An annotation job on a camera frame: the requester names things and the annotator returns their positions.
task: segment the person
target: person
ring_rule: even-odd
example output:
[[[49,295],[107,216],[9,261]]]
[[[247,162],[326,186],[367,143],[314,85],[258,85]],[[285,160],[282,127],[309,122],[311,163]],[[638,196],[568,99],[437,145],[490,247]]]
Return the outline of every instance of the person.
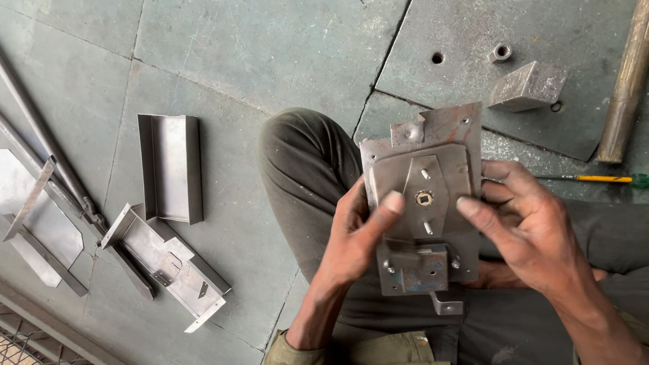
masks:
[[[257,158],[310,283],[267,365],[649,364],[646,205],[562,202],[522,165],[483,161],[483,201],[456,203],[485,237],[480,276],[461,289],[463,315],[438,316],[429,296],[381,294],[374,249],[404,197],[369,215],[360,151],[338,124],[283,110]]]

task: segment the concrete floor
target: concrete floor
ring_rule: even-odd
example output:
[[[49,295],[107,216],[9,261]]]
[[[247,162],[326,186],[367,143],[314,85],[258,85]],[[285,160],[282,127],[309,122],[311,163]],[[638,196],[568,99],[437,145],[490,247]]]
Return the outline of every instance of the concrete floor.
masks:
[[[170,225],[233,289],[211,322],[184,334],[193,318],[182,305],[161,287],[153,302],[140,297],[74,219],[85,249],[71,271],[89,295],[46,287],[9,245],[0,245],[0,277],[129,364],[261,363],[308,284],[265,196],[258,127],[291,106],[328,114],[356,141],[413,120],[421,107],[373,89],[407,4],[0,0],[0,43],[109,222],[142,202],[136,114],[200,118],[205,221]],[[4,84],[0,111],[39,146]],[[622,169],[649,168],[647,142],[649,127],[639,123]],[[0,148],[11,149],[3,138]],[[483,154],[535,173],[598,171],[488,131]],[[629,188],[549,186],[575,199],[649,201]]]

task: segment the dark gray trousers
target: dark gray trousers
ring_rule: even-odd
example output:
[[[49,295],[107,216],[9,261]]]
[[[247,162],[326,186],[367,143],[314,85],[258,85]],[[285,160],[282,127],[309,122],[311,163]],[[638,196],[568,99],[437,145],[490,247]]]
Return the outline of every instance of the dark gray trousers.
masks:
[[[329,239],[336,203],[362,173],[359,149],[327,116],[291,108],[264,123],[257,157],[273,212],[310,282]],[[566,205],[591,265],[614,273],[602,283],[607,295],[619,309],[649,323],[649,205]],[[500,258],[487,239],[481,256]],[[373,263],[349,290],[334,336],[358,341],[449,325],[459,328],[460,364],[572,363],[572,341],[538,292],[465,293],[465,315],[438,316],[429,296],[383,296]]]

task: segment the screwdriver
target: screwdriver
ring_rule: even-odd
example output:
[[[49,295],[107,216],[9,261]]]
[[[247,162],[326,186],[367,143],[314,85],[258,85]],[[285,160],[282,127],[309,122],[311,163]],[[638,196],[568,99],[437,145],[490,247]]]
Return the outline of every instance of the screwdriver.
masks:
[[[634,188],[649,188],[649,175],[633,173],[631,176],[593,176],[593,175],[538,175],[537,179],[602,181],[605,183],[624,183]]]

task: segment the yellow screwdriver handle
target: yellow screwdriver handle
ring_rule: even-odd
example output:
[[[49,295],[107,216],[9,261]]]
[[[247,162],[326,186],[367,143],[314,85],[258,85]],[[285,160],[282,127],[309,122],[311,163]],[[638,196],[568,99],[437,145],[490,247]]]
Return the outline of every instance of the yellow screwdriver handle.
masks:
[[[607,181],[610,183],[630,183],[633,181],[632,177],[627,176],[590,176],[590,175],[577,175],[579,181]]]

